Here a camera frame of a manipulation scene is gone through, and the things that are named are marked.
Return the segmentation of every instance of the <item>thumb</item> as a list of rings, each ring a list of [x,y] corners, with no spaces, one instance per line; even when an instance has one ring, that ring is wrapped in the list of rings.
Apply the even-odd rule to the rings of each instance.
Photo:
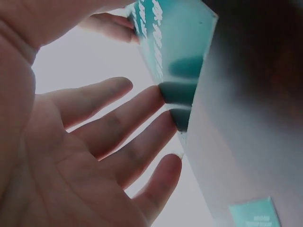
[[[95,32],[100,32],[104,36],[117,41],[139,43],[134,32],[133,24],[125,17],[108,13],[94,14],[83,20],[79,26]]]

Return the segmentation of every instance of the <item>white background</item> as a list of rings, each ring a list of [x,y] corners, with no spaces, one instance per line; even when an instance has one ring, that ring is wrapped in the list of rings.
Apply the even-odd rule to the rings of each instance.
[[[61,39],[42,48],[33,69],[36,74],[37,93],[81,87],[110,77],[129,78],[134,84],[133,90],[123,99],[102,110],[93,119],[101,117],[152,85],[151,77],[135,45],[114,42],[100,34],[84,32],[79,28],[71,30]],[[146,124],[134,135],[142,131]],[[173,152],[183,153],[177,137],[174,137],[163,149],[143,176],[127,190],[127,193],[133,196],[147,182],[160,158]],[[153,226],[212,226],[211,216],[186,155],[183,158],[179,184]]]

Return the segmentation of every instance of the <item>hand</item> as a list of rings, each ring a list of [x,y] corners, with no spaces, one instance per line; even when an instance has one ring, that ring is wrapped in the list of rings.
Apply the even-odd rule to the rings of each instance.
[[[121,97],[131,83],[118,78],[35,95],[31,66],[43,45],[97,9],[106,12],[131,1],[1,2],[0,226],[140,227],[150,225],[163,208],[181,170],[175,155],[161,161],[135,198],[128,198],[124,189],[175,133],[170,115],[163,113],[110,154],[163,105],[157,87],[71,133],[66,129]]]
[[[113,78],[36,96],[24,147],[4,194],[0,226],[145,227],[155,220],[178,182],[180,159],[164,157],[133,199],[124,189],[175,134],[170,114],[163,113],[129,144],[111,152],[163,105],[158,87],[66,132],[131,88],[127,79]]]
[[[94,14],[83,20],[79,25],[85,29],[100,32],[104,36],[117,41],[139,44],[133,24],[125,17],[108,13]]]

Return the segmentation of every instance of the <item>teal label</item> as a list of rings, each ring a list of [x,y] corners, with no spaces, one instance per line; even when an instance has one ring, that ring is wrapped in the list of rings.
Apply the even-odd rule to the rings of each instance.
[[[127,9],[142,56],[185,142],[217,15],[201,0],[138,0]]]
[[[236,227],[280,227],[271,198],[230,206]]]

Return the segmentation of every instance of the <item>small teal label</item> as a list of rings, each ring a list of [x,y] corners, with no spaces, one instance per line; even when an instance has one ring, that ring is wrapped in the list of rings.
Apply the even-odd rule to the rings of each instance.
[[[236,227],[281,227],[270,197],[229,207]]]

